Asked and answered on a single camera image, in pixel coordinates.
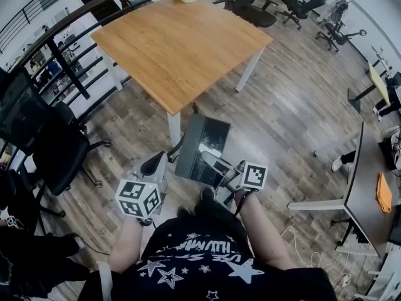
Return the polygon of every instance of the leg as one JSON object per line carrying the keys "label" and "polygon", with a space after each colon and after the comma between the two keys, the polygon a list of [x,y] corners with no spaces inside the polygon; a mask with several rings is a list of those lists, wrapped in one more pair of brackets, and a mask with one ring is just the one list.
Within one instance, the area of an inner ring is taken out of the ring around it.
{"label": "leg", "polygon": [[343,164],[353,163],[355,160],[355,151],[349,152],[348,154],[341,156],[341,162]]}
{"label": "leg", "polygon": [[400,105],[397,104],[396,102],[394,102],[394,103],[392,103],[390,106],[388,106],[387,108],[385,108],[385,109],[379,111],[378,114],[379,114],[379,116],[383,117],[383,116],[388,115],[388,114],[391,113],[391,112],[396,111],[397,109],[400,109]]}
{"label": "leg", "polygon": [[375,250],[365,248],[344,248],[343,246],[337,246],[336,251],[357,255],[378,256]]}
{"label": "leg", "polygon": [[379,101],[376,104],[375,108],[376,108],[376,110],[380,110],[380,109],[384,108],[384,106],[386,106],[386,105],[387,105],[386,101],[384,99],[382,99],[381,101]]}
{"label": "leg", "polygon": [[231,212],[226,210],[220,203],[215,201],[211,196],[204,196],[202,200],[195,206],[195,215],[200,218],[213,219],[220,224],[224,224],[229,233],[239,238],[238,244],[243,248],[249,249],[247,243],[246,231],[239,219]]}
{"label": "leg", "polygon": [[287,208],[293,211],[328,211],[333,209],[344,209],[344,200],[332,199],[330,201],[289,203]]}
{"label": "leg", "polygon": [[338,242],[338,243],[337,243],[337,246],[343,246],[343,245],[344,245],[346,239],[348,238],[348,235],[350,235],[350,233],[351,233],[351,230],[352,230],[352,228],[353,228],[353,225],[354,225],[354,222],[353,222],[351,219],[349,219],[349,220],[348,220],[348,227],[346,228],[344,237],[343,237],[343,239],[342,239],[341,242]]}
{"label": "leg", "polygon": [[326,154],[330,149],[337,148],[338,146],[341,146],[341,145],[357,138],[359,134],[360,134],[360,130],[358,132],[355,132],[353,134],[345,136],[343,139],[335,140],[334,142],[330,142],[329,144],[324,145],[323,147],[320,147],[319,149],[315,150],[314,154],[315,154],[315,156],[322,156],[322,155]]}
{"label": "leg", "polygon": [[99,51],[99,54],[101,54],[101,56],[102,56],[102,58],[103,58],[103,61],[105,62],[105,65],[106,65],[106,67],[107,67],[107,69],[108,69],[108,72],[111,74],[111,76],[112,76],[112,78],[113,78],[113,80],[114,80],[114,83],[115,83],[115,85],[116,85],[118,91],[123,90],[123,87],[122,87],[122,85],[121,85],[121,81],[120,81],[120,79],[118,78],[117,72],[115,71],[115,68],[114,68],[114,66],[113,66],[112,59],[111,59],[110,56],[109,56],[108,54],[106,54],[105,51],[104,51],[103,49],[101,49],[99,46],[98,46],[98,51]]}
{"label": "leg", "polygon": [[167,112],[169,120],[170,139],[173,147],[177,146],[181,139],[181,112],[171,115]]}
{"label": "leg", "polygon": [[244,73],[242,74],[242,77],[237,85],[237,92],[240,92],[244,86],[246,81],[248,80],[249,76],[251,75],[253,68],[255,68],[256,63],[258,62],[259,58],[261,57],[262,53],[263,53],[263,49],[257,51],[251,58],[251,60],[249,60],[248,66],[246,67]]}

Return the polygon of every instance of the black railing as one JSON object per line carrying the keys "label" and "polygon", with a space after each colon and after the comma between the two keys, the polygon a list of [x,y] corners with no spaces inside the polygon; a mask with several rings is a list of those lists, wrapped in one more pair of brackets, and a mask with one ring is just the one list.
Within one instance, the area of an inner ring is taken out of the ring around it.
{"label": "black railing", "polygon": [[0,54],[3,53],[15,36],[29,25],[42,11],[59,0],[31,0],[0,31]]}
{"label": "black railing", "polygon": [[[30,47],[30,49],[21,57],[21,59],[18,61],[18,64],[16,66],[24,66],[29,61],[33,58],[33,56],[44,46],[48,45],[49,49],[52,52],[52,56],[47,59],[41,66],[41,68],[31,77],[31,79],[36,82],[37,77],[43,72],[43,70],[46,69],[46,67],[50,64],[51,61],[56,59],[58,63],[61,66],[61,71],[59,71],[50,81],[46,83],[45,86],[42,86],[38,92],[40,95],[44,95],[50,88],[54,88],[55,83],[57,80],[62,79],[62,78],[69,78],[69,82],[66,83],[65,86],[61,87],[58,92],[54,95],[54,97],[51,100],[48,100],[48,103],[50,105],[55,105],[58,101],[61,100],[61,97],[65,95],[66,91],[69,90],[71,87],[75,87],[77,89],[76,93],[68,100],[66,103],[68,105],[71,105],[80,95],[84,96],[85,98],[89,98],[90,94],[88,93],[88,88],[93,86],[95,82],[97,82],[101,77],[103,77],[106,73],[108,73],[108,69],[102,70],[100,73],[98,73],[96,76],[94,76],[89,82],[86,83],[85,86],[82,85],[82,83],[79,81],[79,78],[81,78],[84,74],[86,74],[90,69],[95,67],[97,64],[102,62],[103,58],[98,57],[95,61],[87,65],[85,68],[82,68],[80,71],[77,73],[73,72],[71,70],[71,65],[76,63],[77,60],[79,60],[82,56],[87,55],[89,52],[93,51],[93,49],[96,48],[96,43],[90,45],[87,47],[85,50],[83,50],[79,55],[75,55],[75,57],[70,60],[69,63],[63,58],[62,52],[65,51],[68,47],[79,41],[82,37],[86,36],[88,33],[93,31],[95,28],[102,26],[104,24],[109,23],[110,21],[113,21],[114,19],[117,19],[124,14],[127,14],[135,9],[138,9],[142,7],[144,4],[149,3],[152,0],[142,0],[138,3],[135,4],[130,4],[126,6],[127,4],[122,3],[123,8],[107,17],[102,19],[101,21],[95,23],[94,25],[90,26],[80,34],[76,35],[75,38],[71,41],[69,41],[67,44],[65,44],[62,49],[55,48],[55,43],[53,41],[53,38],[63,31],[66,27],[68,27],[71,23],[85,15],[86,13],[89,13],[93,8],[96,8],[98,6],[101,6],[105,2],[108,2],[111,0],[92,0],[86,5],[82,6],[81,8],[73,11],[71,14],[69,14],[67,17],[62,19],[60,22],[56,23],[53,27],[51,27],[47,32],[45,32],[39,39],[35,41],[35,43]],[[217,3],[222,3],[227,1],[223,0],[217,0]],[[127,77],[121,81],[121,84],[123,85],[126,83],[130,77]],[[106,94],[104,94],[99,100],[97,100],[90,108],[88,108],[84,114],[82,114],[78,120],[85,119],[88,114],[96,108],[96,106],[104,99],[106,99],[111,93],[113,93],[115,90],[117,90],[117,86],[112,87]],[[8,146],[8,143],[5,142],[4,145],[0,148],[0,157],[4,154],[4,151],[6,149],[6,146]],[[8,165],[6,169],[9,169],[13,159],[16,157],[16,154],[18,152],[17,149],[13,149],[11,155],[11,159],[8,162]]]}

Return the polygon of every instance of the cable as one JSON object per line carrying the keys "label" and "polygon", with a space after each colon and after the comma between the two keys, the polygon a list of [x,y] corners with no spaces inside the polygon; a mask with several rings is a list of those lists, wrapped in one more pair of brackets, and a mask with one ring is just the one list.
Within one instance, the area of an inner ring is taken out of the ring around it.
{"label": "cable", "polygon": [[[310,258],[310,264],[306,264],[306,263],[304,262],[304,260],[302,260],[302,257],[301,257],[301,255],[299,254],[298,249],[296,248],[296,232],[295,232],[294,227],[293,227],[293,226],[288,226],[288,227],[284,230],[284,232],[281,234],[281,237],[283,237],[283,235],[285,234],[285,232],[287,232],[287,230],[293,230],[292,233],[294,234],[294,248],[295,248],[296,254],[298,255],[299,260],[300,260],[307,268],[313,268],[313,267],[314,267],[313,264],[312,264],[313,255],[316,254],[316,255],[318,256],[318,258],[319,258],[319,263],[318,263],[318,266],[317,266],[317,267],[319,268],[319,267],[320,267],[320,263],[321,263],[321,256],[320,256],[320,254],[319,254],[318,252],[313,252],[313,253],[311,254],[311,258]],[[325,270],[326,273],[329,272],[329,271],[333,268],[333,266],[336,264],[336,262],[338,261],[338,259],[340,258],[340,256],[341,256],[342,254],[343,254],[343,252],[340,252],[340,254],[336,257],[336,259],[335,259],[335,261],[334,261],[333,263],[327,263],[326,265],[323,265],[323,266],[322,266],[322,269],[323,269],[325,266],[330,265],[330,266]],[[341,270],[340,275],[337,276],[337,277],[333,280],[333,283],[332,283],[332,284],[334,285],[334,291],[335,291],[340,285],[343,287],[343,290],[340,292],[340,295],[339,295],[338,299],[340,299],[341,295],[343,294],[344,289],[348,286],[348,284],[349,284],[350,281],[351,281],[351,277],[352,277],[351,274],[350,274],[350,273],[347,274],[347,273],[344,272],[344,269],[345,269],[345,267],[346,267],[346,265],[347,265],[347,263],[348,263],[348,258],[349,258],[349,257],[350,257],[350,254],[347,253],[344,267],[343,267],[343,269]]]}
{"label": "cable", "polygon": [[79,237],[82,240],[82,242],[84,242],[85,246],[89,247],[89,249],[91,249],[92,251],[94,251],[96,253],[99,253],[99,254],[103,254],[103,255],[110,255],[109,253],[101,252],[101,251],[98,251],[98,250],[94,249],[87,242],[85,242],[85,240],[82,237],[80,237],[79,235],[77,235],[77,237]]}

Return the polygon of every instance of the table top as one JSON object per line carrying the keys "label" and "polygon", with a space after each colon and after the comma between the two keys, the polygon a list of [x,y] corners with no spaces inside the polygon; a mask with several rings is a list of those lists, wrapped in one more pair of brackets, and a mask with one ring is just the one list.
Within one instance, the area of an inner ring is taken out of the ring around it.
{"label": "table top", "polygon": [[202,0],[148,4],[91,37],[172,115],[273,41]]}
{"label": "table top", "polygon": [[390,99],[388,98],[387,87],[382,77],[377,73],[376,69],[369,63],[369,78],[372,83],[376,86],[378,92],[381,94],[387,105],[390,105]]}
{"label": "table top", "polygon": [[[383,258],[399,193],[395,176],[386,165],[375,134],[366,124],[362,125],[354,164],[354,174],[345,197],[345,209],[377,254]],[[390,213],[384,213],[377,201],[376,189],[380,172],[383,172],[393,194]]]}

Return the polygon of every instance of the desk leg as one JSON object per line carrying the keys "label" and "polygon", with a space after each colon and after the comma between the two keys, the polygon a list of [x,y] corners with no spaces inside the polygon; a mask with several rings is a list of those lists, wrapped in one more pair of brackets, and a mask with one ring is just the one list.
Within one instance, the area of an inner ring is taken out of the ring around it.
{"label": "desk leg", "polygon": [[331,209],[344,209],[344,200],[332,199],[330,201],[289,203],[288,209],[293,211],[328,211]]}
{"label": "desk leg", "polygon": [[171,115],[167,112],[169,120],[170,139],[173,147],[177,146],[181,139],[181,112]]}
{"label": "desk leg", "polygon": [[122,87],[122,85],[121,85],[121,81],[120,81],[120,79],[118,78],[117,72],[115,71],[115,68],[114,68],[114,66],[113,66],[112,59],[111,59],[110,56],[109,56],[108,54],[106,54],[106,52],[105,52],[103,49],[101,49],[99,46],[98,46],[98,51],[99,51],[99,54],[101,54],[101,56],[102,56],[102,58],[103,58],[103,61],[105,62],[105,65],[106,65],[106,67],[107,67],[108,72],[111,74],[111,76],[112,76],[112,78],[113,78],[113,80],[114,80],[114,83],[115,83],[115,86],[117,87],[117,90],[118,90],[118,91],[123,90],[123,87]]}
{"label": "desk leg", "polygon": [[262,50],[259,50],[257,53],[255,53],[252,56],[251,60],[249,60],[248,66],[246,67],[245,72],[242,75],[242,77],[237,85],[237,88],[236,88],[237,92],[240,92],[244,88],[246,81],[248,80],[249,76],[251,75],[251,73],[253,71],[253,68],[255,68],[256,63],[258,62],[259,58],[261,57],[263,50],[264,50],[264,48]]}
{"label": "desk leg", "polygon": [[375,250],[368,250],[366,248],[345,248],[344,246],[337,246],[336,251],[357,255],[378,256]]}
{"label": "desk leg", "polygon": [[361,113],[361,103],[360,103],[361,98],[366,96],[368,93],[374,91],[375,88],[376,86],[372,85],[359,95],[355,95],[350,89],[348,89],[348,101],[352,105],[352,107],[357,110],[359,114]]}
{"label": "desk leg", "polygon": [[320,147],[319,149],[315,150],[314,154],[315,154],[315,156],[322,156],[323,154],[326,154],[326,152],[328,152],[330,149],[337,148],[353,139],[356,139],[359,134],[360,134],[360,130],[358,132],[355,132],[351,135],[344,137],[343,139],[330,142],[329,144],[324,145],[323,147]]}

